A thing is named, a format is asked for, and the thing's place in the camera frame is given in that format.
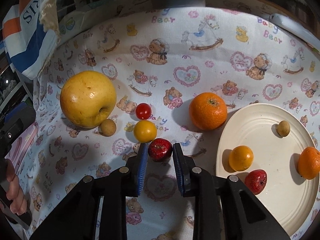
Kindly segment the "person's left hand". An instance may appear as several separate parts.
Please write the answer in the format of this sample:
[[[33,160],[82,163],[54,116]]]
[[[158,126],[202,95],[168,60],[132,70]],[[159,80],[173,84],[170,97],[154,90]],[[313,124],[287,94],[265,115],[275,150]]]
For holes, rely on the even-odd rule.
[[[15,173],[12,162],[9,159],[6,159],[6,162],[8,165],[6,179],[9,182],[9,188],[6,192],[6,197],[8,200],[12,200],[10,205],[11,212],[20,216],[27,211],[27,200],[19,184],[19,179]]]

